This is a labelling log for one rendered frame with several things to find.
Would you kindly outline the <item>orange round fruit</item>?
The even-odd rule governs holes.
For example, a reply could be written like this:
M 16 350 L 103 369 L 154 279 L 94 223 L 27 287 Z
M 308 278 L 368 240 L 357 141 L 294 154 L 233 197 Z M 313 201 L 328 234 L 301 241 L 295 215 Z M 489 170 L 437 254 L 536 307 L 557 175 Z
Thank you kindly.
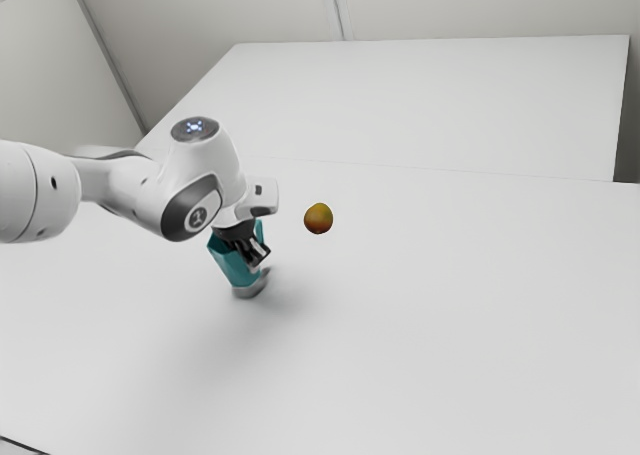
M 316 235 L 328 232 L 334 222 L 333 212 L 328 205 L 318 202 L 310 206 L 303 217 L 305 228 Z

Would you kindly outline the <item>teal faceted mug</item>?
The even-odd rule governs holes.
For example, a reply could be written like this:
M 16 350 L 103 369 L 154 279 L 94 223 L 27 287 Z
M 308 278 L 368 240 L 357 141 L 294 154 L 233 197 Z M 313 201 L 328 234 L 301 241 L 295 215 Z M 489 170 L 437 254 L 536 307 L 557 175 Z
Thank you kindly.
M 259 242 L 264 242 L 262 221 L 256 220 L 255 234 Z M 212 234 L 207 243 L 207 249 L 214 258 L 221 272 L 231 285 L 232 293 L 239 299 L 251 299 L 256 297 L 267 285 L 269 268 L 260 268 L 250 271 L 241 255 L 229 245 L 219 239 L 212 229 Z

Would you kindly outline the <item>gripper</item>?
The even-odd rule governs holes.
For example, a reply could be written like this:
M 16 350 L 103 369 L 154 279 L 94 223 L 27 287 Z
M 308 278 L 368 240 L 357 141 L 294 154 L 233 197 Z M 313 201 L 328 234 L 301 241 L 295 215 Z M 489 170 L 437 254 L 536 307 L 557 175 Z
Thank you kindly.
M 271 253 L 267 245 L 257 240 L 255 226 L 256 220 L 250 219 L 231 227 L 213 228 L 219 239 L 241 255 L 250 271 L 258 270 Z

